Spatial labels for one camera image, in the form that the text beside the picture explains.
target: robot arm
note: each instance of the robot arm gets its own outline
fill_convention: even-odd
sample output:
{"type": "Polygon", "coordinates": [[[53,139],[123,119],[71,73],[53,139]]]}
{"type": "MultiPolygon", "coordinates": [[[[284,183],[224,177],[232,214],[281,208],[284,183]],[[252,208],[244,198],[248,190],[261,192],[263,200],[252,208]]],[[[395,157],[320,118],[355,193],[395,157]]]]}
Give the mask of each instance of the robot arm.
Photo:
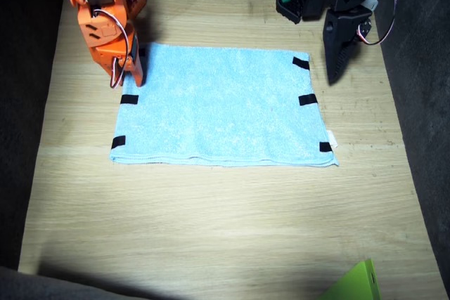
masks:
{"type": "Polygon", "coordinates": [[[122,85],[130,72],[137,86],[143,74],[133,20],[146,0],[70,0],[78,8],[78,23],[92,58],[109,75],[110,86],[122,85]]]}

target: dark fabric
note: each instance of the dark fabric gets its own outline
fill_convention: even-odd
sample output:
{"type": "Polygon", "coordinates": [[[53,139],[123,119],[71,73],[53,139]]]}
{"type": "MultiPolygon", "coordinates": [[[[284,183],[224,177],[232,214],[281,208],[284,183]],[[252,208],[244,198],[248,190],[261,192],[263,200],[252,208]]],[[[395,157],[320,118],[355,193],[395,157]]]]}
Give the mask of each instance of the dark fabric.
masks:
{"type": "Polygon", "coordinates": [[[317,98],[315,94],[302,95],[298,97],[298,102],[300,105],[311,105],[317,103],[317,98]]]}
{"type": "Polygon", "coordinates": [[[114,149],[116,147],[120,147],[121,145],[125,145],[126,142],[127,142],[127,137],[126,136],[114,137],[113,140],[112,140],[111,149],[114,149]]]}
{"type": "Polygon", "coordinates": [[[0,3],[0,266],[17,268],[63,0],[0,3]]]}
{"type": "Polygon", "coordinates": [[[292,63],[304,70],[309,70],[309,61],[300,60],[299,58],[294,57],[292,63]]]}
{"type": "Polygon", "coordinates": [[[90,286],[52,278],[26,275],[0,268],[0,297],[2,300],[132,300],[90,286]]]}
{"type": "Polygon", "coordinates": [[[121,105],[137,105],[139,101],[139,95],[122,95],[120,100],[121,105]]]}
{"type": "MultiPolygon", "coordinates": [[[[375,12],[384,34],[392,0],[375,12]]],[[[447,294],[450,294],[450,0],[399,0],[382,44],[411,173],[447,294]]]]}

